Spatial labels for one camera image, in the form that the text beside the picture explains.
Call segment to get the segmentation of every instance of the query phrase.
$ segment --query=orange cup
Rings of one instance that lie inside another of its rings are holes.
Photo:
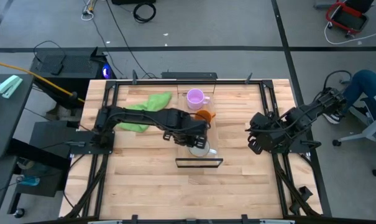
[[[203,120],[205,119],[208,123],[211,122],[211,120],[215,117],[215,113],[210,113],[207,110],[199,110],[195,114],[195,119],[196,120]]]

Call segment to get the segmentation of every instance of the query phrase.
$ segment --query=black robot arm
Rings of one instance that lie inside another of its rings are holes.
[[[91,143],[98,147],[109,144],[109,135],[120,122],[156,126],[164,131],[164,140],[173,136],[175,144],[201,149],[206,145],[209,128],[206,121],[193,120],[189,113],[174,108],[154,112],[105,106],[98,111]]]
[[[340,111],[345,105],[342,93],[336,89],[326,88],[319,95],[312,103],[292,108],[279,118],[273,112],[255,114],[246,130],[250,132],[249,147],[256,154],[263,150],[303,153],[319,147],[320,142],[307,141],[303,134],[310,130],[318,116]]]

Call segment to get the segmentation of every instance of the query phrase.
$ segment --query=wooden tabletop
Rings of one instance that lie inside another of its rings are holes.
[[[91,129],[102,105],[104,80],[89,85],[81,124]],[[295,105],[289,81],[273,80],[280,114]],[[163,132],[149,127],[144,133],[115,128],[114,151],[109,156],[101,207],[101,219],[232,219],[281,218],[275,171],[271,155],[254,154],[247,147],[249,121],[263,113],[258,85],[135,85],[120,86],[117,105],[142,103],[148,95],[172,92],[167,108],[181,108],[184,94],[200,88],[212,99],[216,113],[211,139],[216,139],[217,156],[224,162],[217,168],[177,168],[178,148],[164,141]],[[321,213],[311,167],[298,155],[291,154],[290,165],[297,188],[312,191],[308,203]],[[76,203],[86,189],[91,156],[86,155],[72,168],[66,195]],[[290,194],[285,187],[288,206]],[[93,213],[96,193],[91,200]],[[63,200],[60,216],[71,210]]]

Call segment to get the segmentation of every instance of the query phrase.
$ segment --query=blue light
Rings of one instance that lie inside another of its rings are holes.
[[[111,70],[111,67],[109,66],[109,64],[108,63],[104,64],[104,66],[102,68],[102,76],[105,79],[110,79],[111,73],[112,73],[112,70]]]

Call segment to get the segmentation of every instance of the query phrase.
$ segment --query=black desk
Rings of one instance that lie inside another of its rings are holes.
[[[11,75],[0,75],[0,83],[10,76]],[[32,161],[40,162],[46,166],[52,167],[53,169],[62,171],[68,170],[70,165],[70,160],[66,159],[68,156],[67,150],[66,154],[63,153],[63,156],[57,156],[51,152],[37,148],[48,146],[48,144],[46,144],[47,142],[36,141],[36,144],[34,145],[37,147],[34,147],[12,138],[29,97],[34,79],[32,75],[22,74],[18,76],[21,77],[23,81],[10,98],[5,99],[0,96],[0,208],[7,192],[7,187],[10,184],[11,177],[15,172],[18,157],[24,157]],[[27,190],[34,191],[33,188],[34,187],[27,188]],[[11,207],[14,208],[16,205],[17,201],[15,203],[13,200]]]

